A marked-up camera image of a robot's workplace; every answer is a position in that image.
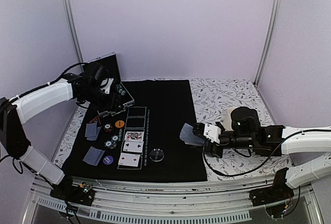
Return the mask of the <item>blue playing card deck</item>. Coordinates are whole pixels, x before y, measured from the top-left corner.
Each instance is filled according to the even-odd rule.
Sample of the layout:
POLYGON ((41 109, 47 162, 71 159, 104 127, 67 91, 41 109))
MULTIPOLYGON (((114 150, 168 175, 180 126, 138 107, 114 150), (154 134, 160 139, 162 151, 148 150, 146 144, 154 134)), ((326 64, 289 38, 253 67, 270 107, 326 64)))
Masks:
POLYGON ((193 134, 193 127, 184 123, 179 134, 179 139, 186 145, 201 147, 204 145, 204 139, 193 134))

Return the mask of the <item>red black triangle piece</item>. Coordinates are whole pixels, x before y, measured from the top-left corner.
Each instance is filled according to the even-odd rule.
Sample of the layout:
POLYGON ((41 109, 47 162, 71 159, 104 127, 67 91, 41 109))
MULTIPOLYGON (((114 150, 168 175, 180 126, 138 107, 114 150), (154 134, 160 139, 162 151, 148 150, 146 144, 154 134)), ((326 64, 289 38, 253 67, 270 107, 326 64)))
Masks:
POLYGON ((94 122, 97 122, 97 123, 101 124, 101 120, 100 120, 100 117, 98 115, 95 116, 92 120, 89 121, 90 124, 92 124, 94 122))

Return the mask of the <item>aluminium front rail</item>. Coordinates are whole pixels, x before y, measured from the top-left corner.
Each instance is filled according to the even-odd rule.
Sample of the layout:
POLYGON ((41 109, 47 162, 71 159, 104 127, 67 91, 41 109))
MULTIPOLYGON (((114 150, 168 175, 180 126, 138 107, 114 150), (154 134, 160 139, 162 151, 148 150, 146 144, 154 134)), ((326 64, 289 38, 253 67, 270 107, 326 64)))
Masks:
POLYGON ((91 180, 91 206, 77 213, 50 196, 50 186, 35 178, 23 223, 324 223, 311 185, 295 191, 287 216, 269 216, 270 204, 253 206, 250 191, 270 186, 271 176, 195 183, 138 183, 91 180))

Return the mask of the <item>purple small blind button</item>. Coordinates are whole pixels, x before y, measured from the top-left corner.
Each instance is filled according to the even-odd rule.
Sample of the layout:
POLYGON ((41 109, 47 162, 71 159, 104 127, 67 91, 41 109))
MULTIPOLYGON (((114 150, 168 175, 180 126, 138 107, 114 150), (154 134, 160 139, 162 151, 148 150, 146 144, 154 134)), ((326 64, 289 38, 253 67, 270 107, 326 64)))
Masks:
POLYGON ((111 165, 114 162, 114 158, 110 155, 107 155, 103 158, 102 162, 103 162, 104 165, 108 166, 108 165, 111 165))

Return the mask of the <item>right aluminium frame post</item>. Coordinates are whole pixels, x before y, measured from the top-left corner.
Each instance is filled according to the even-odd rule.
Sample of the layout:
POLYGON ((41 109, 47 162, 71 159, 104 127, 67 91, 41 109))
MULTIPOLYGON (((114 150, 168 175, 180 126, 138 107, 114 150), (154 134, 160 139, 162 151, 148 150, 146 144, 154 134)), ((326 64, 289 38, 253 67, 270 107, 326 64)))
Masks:
POLYGON ((267 29, 263 49, 262 49, 262 54, 261 54, 261 58, 260 58, 260 61, 258 64, 257 73, 255 75, 254 82, 253 82, 255 87, 259 87, 261 80, 262 80, 263 71, 264 71, 266 63, 267 63, 267 58, 268 58, 268 54, 269 54, 269 50, 271 47, 275 26, 276 26, 277 15, 278 15, 278 11, 280 8, 280 3, 281 3, 281 0, 273 0, 273 3, 272 3, 271 14, 270 14, 268 29, 267 29))

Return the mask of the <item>left aluminium frame post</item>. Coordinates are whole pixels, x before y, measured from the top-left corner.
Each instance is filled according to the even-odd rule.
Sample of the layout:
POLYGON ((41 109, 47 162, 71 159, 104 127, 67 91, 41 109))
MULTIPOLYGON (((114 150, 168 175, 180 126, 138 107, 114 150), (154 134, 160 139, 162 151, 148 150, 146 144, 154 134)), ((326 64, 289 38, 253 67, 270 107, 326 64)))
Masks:
POLYGON ((73 42, 74 51, 75 51, 78 62, 82 63, 83 57, 82 57, 79 39, 78 39, 78 35, 77 35, 75 23, 74 23, 71 2, 70 2, 70 0, 63 0, 63 4, 64 4, 64 10, 65 10, 68 26, 69 26, 70 36, 71 36, 71 39, 73 42))

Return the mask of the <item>cream white cup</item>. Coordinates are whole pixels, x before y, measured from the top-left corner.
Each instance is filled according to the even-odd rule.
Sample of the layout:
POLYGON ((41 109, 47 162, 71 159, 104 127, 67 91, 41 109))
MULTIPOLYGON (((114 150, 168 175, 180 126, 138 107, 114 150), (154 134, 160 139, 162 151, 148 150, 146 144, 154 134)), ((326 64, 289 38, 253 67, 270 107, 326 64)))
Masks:
POLYGON ((231 113, 236 109, 236 107, 231 107, 227 110, 225 117, 223 119, 223 126, 225 130, 227 131, 233 131, 232 129, 232 119, 231 119, 231 113))

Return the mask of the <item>green white poker chip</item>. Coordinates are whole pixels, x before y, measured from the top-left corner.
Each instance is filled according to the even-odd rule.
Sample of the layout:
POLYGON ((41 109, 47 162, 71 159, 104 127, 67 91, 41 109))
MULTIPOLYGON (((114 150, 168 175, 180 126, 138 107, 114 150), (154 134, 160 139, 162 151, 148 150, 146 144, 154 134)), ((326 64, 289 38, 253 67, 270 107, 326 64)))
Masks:
POLYGON ((109 149, 114 149, 114 148, 116 148, 116 142, 114 142, 114 141, 112 141, 112 140, 108 140, 108 141, 106 141, 105 143, 104 143, 104 146, 106 147, 106 148, 109 148, 109 149))
POLYGON ((114 141, 114 142, 118 142, 119 141, 119 136, 118 135, 113 135, 111 137, 111 140, 114 141))

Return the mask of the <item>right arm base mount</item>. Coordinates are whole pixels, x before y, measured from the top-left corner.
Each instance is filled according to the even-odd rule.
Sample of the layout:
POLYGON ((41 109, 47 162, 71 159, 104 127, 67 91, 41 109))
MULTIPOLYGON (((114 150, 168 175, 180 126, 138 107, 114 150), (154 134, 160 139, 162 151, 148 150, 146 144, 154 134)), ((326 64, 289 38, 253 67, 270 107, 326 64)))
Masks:
POLYGON ((293 203, 293 189, 286 185, 286 173, 289 168, 283 168, 276 172, 273 184, 265 188, 251 190, 249 198, 253 206, 260 206, 275 203, 278 201, 289 200, 277 206, 267 207, 267 214, 274 219, 285 217, 290 213, 289 208, 293 203))

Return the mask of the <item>orange big blind button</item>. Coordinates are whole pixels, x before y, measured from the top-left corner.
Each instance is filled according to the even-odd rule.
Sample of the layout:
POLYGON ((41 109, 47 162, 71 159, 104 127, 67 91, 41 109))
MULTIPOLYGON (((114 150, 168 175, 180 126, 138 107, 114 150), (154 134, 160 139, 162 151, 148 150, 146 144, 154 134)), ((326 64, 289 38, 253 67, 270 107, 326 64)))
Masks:
POLYGON ((125 127, 125 121, 123 121, 123 120, 118 120, 118 121, 116 121, 116 122, 115 122, 115 127, 116 127, 116 128, 119 128, 119 129, 125 127))

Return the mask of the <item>black poker mat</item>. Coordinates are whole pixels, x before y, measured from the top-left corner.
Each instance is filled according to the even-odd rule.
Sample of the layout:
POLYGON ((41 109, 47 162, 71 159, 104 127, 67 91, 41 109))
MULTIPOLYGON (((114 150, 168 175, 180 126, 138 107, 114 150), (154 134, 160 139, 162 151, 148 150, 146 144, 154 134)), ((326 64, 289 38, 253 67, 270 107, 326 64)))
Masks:
POLYGON ((136 81, 125 82, 125 87, 135 100, 133 107, 114 117, 102 118, 102 124, 114 125, 116 121, 125 121, 125 127, 114 128, 111 133, 102 130, 96 141, 85 137, 87 123, 97 111, 89 107, 78 131, 72 151, 62 168, 69 175, 96 180, 116 180, 148 183, 186 183, 206 181, 206 169, 202 154, 198 149, 187 146, 179 139, 184 123, 196 122, 194 105, 188 80, 136 81), (143 152, 138 167, 119 166, 125 133, 143 131, 143 152), (104 143, 113 135, 119 136, 116 148, 109 149, 104 143), (93 146, 104 150, 98 166, 83 162, 89 148, 93 146), (153 162, 149 153, 154 148, 164 152, 161 162, 153 162), (114 158, 111 165, 102 160, 110 155, 114 158))

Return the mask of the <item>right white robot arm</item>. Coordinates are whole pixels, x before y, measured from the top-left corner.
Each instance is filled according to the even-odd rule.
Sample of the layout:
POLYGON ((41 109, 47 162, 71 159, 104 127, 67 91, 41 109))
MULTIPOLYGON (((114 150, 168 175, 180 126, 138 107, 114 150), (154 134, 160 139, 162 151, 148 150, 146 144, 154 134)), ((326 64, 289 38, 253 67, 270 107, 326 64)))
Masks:
POLYGON ((294 128, 283 125, 263 127, 258 113, 248 107, 235 108, 230 113, 231 130, 220 122, 199 123, 194 131, 204 138, 203 155, 222 157, 224 149, 251 149, 269 160, 273 156, 294 153, 322 152, 323 155, 301 166, 278 170, 267 196, 279 201, 288 189, 330 175, 330 127, 294 128))

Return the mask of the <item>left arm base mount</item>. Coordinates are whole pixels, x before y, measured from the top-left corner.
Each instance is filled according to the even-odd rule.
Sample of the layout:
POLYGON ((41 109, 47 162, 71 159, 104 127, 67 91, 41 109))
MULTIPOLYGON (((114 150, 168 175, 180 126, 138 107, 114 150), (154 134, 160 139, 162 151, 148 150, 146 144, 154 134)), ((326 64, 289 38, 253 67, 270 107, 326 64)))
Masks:
POLYGON ((71 203, 92 206, 95 191, 90 183, 82 182, 75 186, 72 177, 65 175, 58 185, 52 185, 50 196, 71 203))

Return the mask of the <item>green chip stack in case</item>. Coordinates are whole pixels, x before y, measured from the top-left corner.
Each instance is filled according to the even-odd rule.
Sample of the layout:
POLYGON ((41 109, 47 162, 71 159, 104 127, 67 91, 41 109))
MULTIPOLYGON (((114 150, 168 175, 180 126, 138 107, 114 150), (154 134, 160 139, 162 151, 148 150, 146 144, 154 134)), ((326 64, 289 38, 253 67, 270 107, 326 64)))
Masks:
POLYGON ((124 87, 121 84, 117 84, 115 86, 115 90, 121 96, 125 96, 126 95, 126 90, 124 89, 124 87))

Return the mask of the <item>floral white tablecloth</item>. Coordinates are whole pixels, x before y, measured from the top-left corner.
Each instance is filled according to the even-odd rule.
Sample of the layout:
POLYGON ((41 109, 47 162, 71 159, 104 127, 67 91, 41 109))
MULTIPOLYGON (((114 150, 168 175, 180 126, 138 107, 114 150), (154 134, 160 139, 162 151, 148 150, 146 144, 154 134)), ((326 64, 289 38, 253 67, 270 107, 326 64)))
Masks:
POLYGON ((134 105, 98 122, 80 109, 54 162, 82 181, 191 183, 274 175, 290 167, 272 138, 271 119, 247 80, 190 79, 125 82, 134 105))

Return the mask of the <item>aluminium frame post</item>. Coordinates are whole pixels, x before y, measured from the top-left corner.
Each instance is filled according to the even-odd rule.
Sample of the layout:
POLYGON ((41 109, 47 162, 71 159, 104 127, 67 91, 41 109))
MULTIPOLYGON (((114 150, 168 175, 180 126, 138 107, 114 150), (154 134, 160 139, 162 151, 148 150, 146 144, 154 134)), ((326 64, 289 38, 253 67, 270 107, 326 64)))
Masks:
POLYGON ((281 3, 281 0, 273 0, 273 3, 272 3, 271 14, 270 14, 268 29, 267 29, 263 49, 262 49, 262 54, 261 54, 261 58, 260 58, 260 61, 258 64, 257 73, 255 75, 254 82, 253 82, 255 87, 259 87, 261 80, 262 80, 263 71, 264 71, 266 63, 267 63, 267 58, 268 58, 268 54, 269 54, 269 50, 271 47, 275 26, 276 26, 277 15, 278 15, 278 11, 280 8, 280 3, 281 3))
POLYGON ((74 51, 75 51, 78 62, 82 63, 83 57, 82 57, 79 39, 78 39, 78 35, 77 35, 75 23, 74 23, 71 2, 70 2, 70 0, 63 0, 63 4, 64 4, 64 10, 65 10, 68 26, 69 26, 70 36, 71 36, 71 39, 73 42, 74 51))

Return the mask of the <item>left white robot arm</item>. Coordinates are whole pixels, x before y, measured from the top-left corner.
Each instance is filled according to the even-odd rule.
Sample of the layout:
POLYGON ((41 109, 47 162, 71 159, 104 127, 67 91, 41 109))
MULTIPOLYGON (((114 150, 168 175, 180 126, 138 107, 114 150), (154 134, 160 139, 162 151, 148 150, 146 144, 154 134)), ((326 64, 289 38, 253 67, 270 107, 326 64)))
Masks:
POLYGON ((43 176, 65 200, 73 200, 77 189, 65 181, 65 173, 42 152, 33 147, 24 125, 42 112, 63 102, 89 102, 107 112, 119 112, 124 95, 121 80, 97 62, 82 63, 80 74, 65 69, 56 79, 18 94, 1 99, 1 143, 7 155, 43 176))

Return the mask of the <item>aluminium poker chip case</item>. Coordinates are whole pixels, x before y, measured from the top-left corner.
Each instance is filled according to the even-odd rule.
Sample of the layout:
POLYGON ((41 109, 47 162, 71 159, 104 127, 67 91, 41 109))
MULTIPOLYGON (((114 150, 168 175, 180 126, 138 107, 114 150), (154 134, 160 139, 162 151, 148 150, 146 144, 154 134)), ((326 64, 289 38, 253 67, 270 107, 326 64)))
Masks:
POLYGON ((115 116, 122 112, 125 112, 129 107, 132 107, 135 103, 134 98, 132 95, 128 92, 126 87, 121 81, 121 76, 119 72, 118 67, 118 61, 116 57, 116 53, 112 52, 109 54, 106 54, 101 57, 97 57, 94 59, 90 59, 87 61, 87 63, 99 63, 103 67, 105 67, 108 70, 108 74, 104 76, 104 79, 106 78, 113 78, 114 82, 111 86, 111 91, 108 94, 111 97, 110 106, 104 106, 104 107, 97 107, 96 104, 93 105, 93 107, 96 109, 98 115, 100 117, 106 117, 106 116, 115 116), (126 95, 121 96, 119 95, 116 90, 115 86, 117 84, 121 84, 124 89, 126 90, 126 95))

